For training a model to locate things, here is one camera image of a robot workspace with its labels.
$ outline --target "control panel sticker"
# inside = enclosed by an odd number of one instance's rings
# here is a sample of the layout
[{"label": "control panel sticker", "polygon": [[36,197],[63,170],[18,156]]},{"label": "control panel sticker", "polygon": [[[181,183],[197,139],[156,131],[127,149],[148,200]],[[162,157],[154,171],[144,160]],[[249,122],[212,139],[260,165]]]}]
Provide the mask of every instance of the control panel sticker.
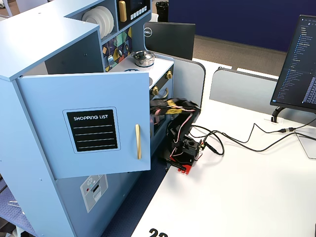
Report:
[{"label": "control panel sticker", "polygon": [[87,213],[89,213],[98,200],[100,200],[108,187],[108,179],[105,174],[91,175],[81,184],[80,190]]},{"label": "control panel sticker", "polygon": [[114,109],[64,111],[64,117],[75,153],[119,149]]}]

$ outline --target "dish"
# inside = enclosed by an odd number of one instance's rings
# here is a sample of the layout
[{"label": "dish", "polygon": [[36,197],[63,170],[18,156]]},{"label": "dish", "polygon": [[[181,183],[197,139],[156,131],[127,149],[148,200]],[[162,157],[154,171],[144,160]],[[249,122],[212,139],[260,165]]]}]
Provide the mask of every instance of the dish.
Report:
[{"label": "dish", "polygon": [[112,30],[113,30],[113,28],[114,28],[114,18],[113,18],[112,13],[110,12],[110,10],[108,10],[108,9],[107,9],[106,7],[104,7],[104,6],[97,6],[96,8],[102,10],[102,11],[106,14],[106,16],[108,17],[109,22],[110,22],[108,34],[111,33]]},{"label": "dish", "polygon": [[87,11],[83,15],[82,21],[98,24],[100,26],[100,37],[103,38],[105,36],[107,26],[99,9],[91,9],[90,11]]},{"label": "dish", "polygon": [[104,24],[105,24],[105,26],[106,26],[106,31],[105,31],[104,36],[107,36],[108,33],[109,33],[109,31],[110,31],[110,20],[109,20],[107,14],[105,14],[102,9],[99,9],[99,8],[96,7],[96,8],[94,8],[94,10],[98,11],[98,13],[100,14],[100,16],[102,17],[103,22],[104,22]]}]

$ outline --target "black chalkboard label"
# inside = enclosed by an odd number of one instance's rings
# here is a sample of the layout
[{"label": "black chalkboard label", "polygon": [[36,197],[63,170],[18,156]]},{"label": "black chalkboard label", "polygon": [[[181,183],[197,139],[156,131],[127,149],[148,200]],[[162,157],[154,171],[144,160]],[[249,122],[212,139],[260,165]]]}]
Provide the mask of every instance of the black chalkboard label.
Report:
[{"label": "black chalkboard label", "polygon": [[67,112],[77,152],[118,148],[113,110]]}]

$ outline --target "dell logo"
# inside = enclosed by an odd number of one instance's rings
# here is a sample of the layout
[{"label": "dell logo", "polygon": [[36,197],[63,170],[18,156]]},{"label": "dell logo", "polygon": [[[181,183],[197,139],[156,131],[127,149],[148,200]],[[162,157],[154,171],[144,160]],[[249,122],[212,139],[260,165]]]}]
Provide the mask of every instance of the dell logo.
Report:
[{"label": "dell logo", "polygon": [[145,37],[150,37],[150,36],[152,36],[153,31],[152,31],[152,29],[147,27],[147,28],[145,28],[144,33],[145,33]]}]

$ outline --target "black trash can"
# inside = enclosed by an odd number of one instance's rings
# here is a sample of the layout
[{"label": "black trash can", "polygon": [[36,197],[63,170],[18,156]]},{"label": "black trash can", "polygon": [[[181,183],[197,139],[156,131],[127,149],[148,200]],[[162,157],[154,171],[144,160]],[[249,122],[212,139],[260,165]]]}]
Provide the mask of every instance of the black trash can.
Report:
[{"label": "black trash can", "polygon": [[159,22],[168,22],[169,3],[167,1],[156,2],[157,14]]}]

